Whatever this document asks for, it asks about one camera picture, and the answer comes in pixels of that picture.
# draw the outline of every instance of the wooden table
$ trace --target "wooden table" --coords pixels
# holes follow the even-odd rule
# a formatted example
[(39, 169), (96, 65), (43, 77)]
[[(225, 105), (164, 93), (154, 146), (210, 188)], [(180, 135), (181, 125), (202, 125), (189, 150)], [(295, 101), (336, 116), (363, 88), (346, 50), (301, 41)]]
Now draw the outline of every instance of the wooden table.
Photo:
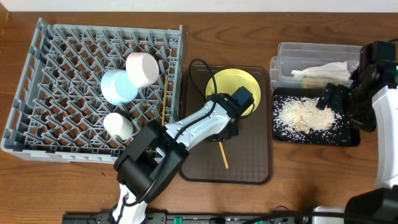
[[(0, 42), (0, 130), (39, 17), (49, 24), (178, 29), (185, 26), (187, 64), (269, 69), (281, 42), (364, 45), (398, 37), (398, 14), (304, 13), (22, 13), (12, 12)], [(377, 133), (362, 132), (359, 147), (274, 143), (274, 177), (266, 185), (187, 182), (176, 176), (150, 208), (169, 212), (265, 213), (276, 205), (308, 210), (344, 206), (373, 189)], [(119, 198), (112, 165), (29, 162), (0, 152), (0, 223), (60, 223), (66, 212), (97, 212)]]
[(7, 18), (8, 18), (8, 11), (0, 3), (0, 40), (1, 40), (2, 34), (4, 32), (4, 27), (6, 26)]

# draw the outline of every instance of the clear plastic container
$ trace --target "clear plastic container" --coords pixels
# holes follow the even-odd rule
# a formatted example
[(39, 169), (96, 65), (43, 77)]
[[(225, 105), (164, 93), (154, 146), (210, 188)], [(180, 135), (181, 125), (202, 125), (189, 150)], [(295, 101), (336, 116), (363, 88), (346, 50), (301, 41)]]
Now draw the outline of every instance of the clear plastic container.
[(352, 81), (339, 81), (321, 78), (284, 78), (281, 77), (279, 69), (277, 68), (278, 57), (271, 58), (271, 67), (269, 75), (271, 77), (271, 90), (274, 91), (278, 87), (287, 88), (317, 88), (322, 89), (327, 83), (342, 84), (349, 87)]
[(276, 68), (280, 78), (294, 81), (292, 70), (326, 65), (331, 62), (347, 62), (349, 72), (359, 63), (361, 46), (309, 43), (280, 43)]

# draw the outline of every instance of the black rectangular tray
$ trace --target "black rectangular tray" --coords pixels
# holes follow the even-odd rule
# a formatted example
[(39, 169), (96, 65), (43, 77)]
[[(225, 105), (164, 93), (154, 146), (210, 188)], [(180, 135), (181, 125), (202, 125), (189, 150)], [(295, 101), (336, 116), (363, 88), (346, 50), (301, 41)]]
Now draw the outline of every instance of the black rectangular tray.
[[(305, 89), (305, 88), (276, 88), (273, 92), (272, 100), (272, 111), (277, 109), (278, 105), (275, 102), (280, 102), (288, 96), (296, 97), (308, 97), (317, 98), (322, 94), (322, 90)], [(321, 144), (321, 145), (332, 145), (332, 146), (358, 146), (361, 142), (359, 129), (354, 128), (352, 124), (348, 122), (346, 116), (343, 116), (336, 124), (339, 128), (329, 129), (329, 133), (332, 134), (329, 138), (323, 137), (322, 131), (312, 131), (310, 134), (306, 134), (307, 138), (304, 140), (292, 140), (288, 135), (282, 135), (282, 127), (277, 128), (274, 112), (272, 113), (272, 133), (274, 139), (282, 142), (296, 142), (296, 143), (307, 143), (307, 144)]]

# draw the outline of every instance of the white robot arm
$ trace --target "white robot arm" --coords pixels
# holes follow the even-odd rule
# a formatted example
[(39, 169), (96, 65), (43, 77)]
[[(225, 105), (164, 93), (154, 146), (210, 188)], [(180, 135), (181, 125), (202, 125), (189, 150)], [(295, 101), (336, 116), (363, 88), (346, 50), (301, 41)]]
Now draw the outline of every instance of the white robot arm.
[(379, 139), (376, 189), (398, 185), (398, 90), (388, 86), (372, 98)]
[[(147, 203), (170, 183), (188, 150), (206, 138), (219, 141), (236, 135), (239, 117), (253, 104), (252, 94), (241, 87), (231, 96), (219, 93), (189, 117), (162, 127), (150, 121), (115, 162), (121, 196), (113, 211), (120, 224), (140, 224), (145, 219)], [(146, 157), (148, 147), (164, 156), (159, 165)]]

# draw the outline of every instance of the plastic container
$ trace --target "plastic container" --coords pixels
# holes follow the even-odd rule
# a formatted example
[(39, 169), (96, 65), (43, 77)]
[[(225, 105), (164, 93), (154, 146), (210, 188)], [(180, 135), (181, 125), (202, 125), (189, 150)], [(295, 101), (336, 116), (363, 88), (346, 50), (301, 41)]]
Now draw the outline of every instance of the plastic container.
[(279, 75), (276, 68), (278, 57), (271, 58), (271, 67), (269, 75), (271, 77), (271, 90), (274, 91), (278, 87), (286, 88), (315, 88), (323, 89), (327, 83), (343, 84), (350, 86), (352, 81), (327, 80), (321, 78), (283, 78)]
[[(114, 163), (134, 135), (148, 122), (178, 119), (183, 72), (182, 26), (179, 30), (48, 25), (37, 23), (1, 149), (31, 161)], [(101, 78), (111, 69), (126, 69), (127, 56), (147, 52), (160, 75), (138, 89), (130, 103), (105, 100)], [(168, 77), (167, 101), (163, 102)], [(131, 137), (112, 138), (104, 128), (107, 114), (119, 113), (134, 126)], [(157, 161), (162, 156), (150, 151)]]
[(362, 46), (280, 43), (277, 68), (281, 78), (293, 78), (292, 70), (326, 65), (331, 62), (347, 62), (349, 72), (358, 67)]
[[(271, 58), (271, 67), (269, 70), (269, 75), (271, 77), (271, 90), (272, 91), (274, 91), (278, 87), (322, 89), (326, 86), (327, 83), (334, 83), (335, 85), (342, 84), (347, 87), (350, 87), (352, 84), (351, 80), (343, 81), (343, 80), (332, 80), (332, 79), (324, 79), (324, 78), (295, 78), (293, 76), (287, 77), (280, 73), (280, 69), (278, 69), (278, 67), (277, 67), (278, 61), (279, 61), (278, 57)], [(309, 67), (321, 66), (324, 64), (326, 64), (326, 63), (325, 62), (322, 62), (322, 64), (319, 64), (318, 62), (302, 63), (301, 61), (296, 61), (294, 63), (291, 63), (290, 65), (297, 65), (298, 69), (296, 69), (296, 67), (291, 67), (290, 72), (292, 70), (302, 70), (299, 68), (306, 69)]]

